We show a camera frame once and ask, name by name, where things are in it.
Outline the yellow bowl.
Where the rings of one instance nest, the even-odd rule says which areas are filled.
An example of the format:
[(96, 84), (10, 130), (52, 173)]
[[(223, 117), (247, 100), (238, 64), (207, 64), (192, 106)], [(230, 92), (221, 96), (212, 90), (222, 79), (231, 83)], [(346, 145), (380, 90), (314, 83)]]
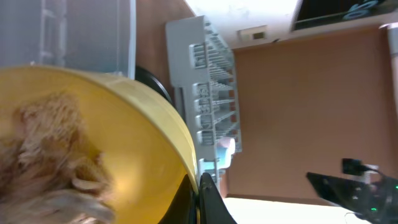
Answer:
[(88, 143), (114, 181), (116, 223), (158, 223), (184, 178), (197, 191), (193, 140), (175, 108), (135, 80), (57, 67), (1, 69), (1, 114), (51, 93), (78, 98)]

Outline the food scraps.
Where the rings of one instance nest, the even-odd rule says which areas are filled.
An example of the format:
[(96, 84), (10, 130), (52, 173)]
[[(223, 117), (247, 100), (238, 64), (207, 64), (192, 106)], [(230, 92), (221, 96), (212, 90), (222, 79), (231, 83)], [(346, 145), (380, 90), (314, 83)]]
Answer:
[(78, 100), (55, 93), (21, 104), (1, 134), (2, 223), (113, 223), (113, 180), (89, 147)]

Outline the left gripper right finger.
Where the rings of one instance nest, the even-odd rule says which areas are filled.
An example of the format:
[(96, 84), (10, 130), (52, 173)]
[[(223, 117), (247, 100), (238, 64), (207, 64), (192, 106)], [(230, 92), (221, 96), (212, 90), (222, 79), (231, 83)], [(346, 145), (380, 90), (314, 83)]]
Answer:
[(209, 173), (201, 175), (198, 199), (201, 224), (237, 224)]

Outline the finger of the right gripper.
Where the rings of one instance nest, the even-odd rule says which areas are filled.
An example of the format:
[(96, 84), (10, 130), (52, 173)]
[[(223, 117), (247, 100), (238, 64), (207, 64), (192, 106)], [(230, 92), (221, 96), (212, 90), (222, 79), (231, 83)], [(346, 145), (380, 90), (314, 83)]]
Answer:
[(341, 207), (358, 207), (367, 197), (363, 182), (313, 172), (307, 172), (306, 178), (320, 198)]

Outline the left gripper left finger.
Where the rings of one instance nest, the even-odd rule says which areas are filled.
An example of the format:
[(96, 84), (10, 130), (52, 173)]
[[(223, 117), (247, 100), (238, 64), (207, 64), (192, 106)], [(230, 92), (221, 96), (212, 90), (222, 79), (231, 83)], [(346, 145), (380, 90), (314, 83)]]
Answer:
[(182, 182), (159, 224), (196, 224), (197, 196), (188, 175)]

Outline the blue cup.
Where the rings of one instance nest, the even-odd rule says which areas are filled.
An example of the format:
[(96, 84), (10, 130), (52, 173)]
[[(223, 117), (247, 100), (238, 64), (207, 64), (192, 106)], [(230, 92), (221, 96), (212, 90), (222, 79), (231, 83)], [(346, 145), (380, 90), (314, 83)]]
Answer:
[(216, 148), (216, 153), (217, 153), (217, 166), (219, 169), (227, 169), (231, 165), (231, 161), (233, 158), (233, 154), (235, 153), (236, 147), (235, 146), (230, 146), (230, 147), (223, 147), (223, 146), (218, 146)]

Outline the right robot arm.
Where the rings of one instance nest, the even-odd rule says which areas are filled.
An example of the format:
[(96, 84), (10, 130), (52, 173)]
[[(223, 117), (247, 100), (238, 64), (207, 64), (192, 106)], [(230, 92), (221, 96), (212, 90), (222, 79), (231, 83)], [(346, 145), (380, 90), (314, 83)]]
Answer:
[(316, 194), (369, 223), (397, 223), (397, 180), (383, 176), (370, 184), (309, 172)]

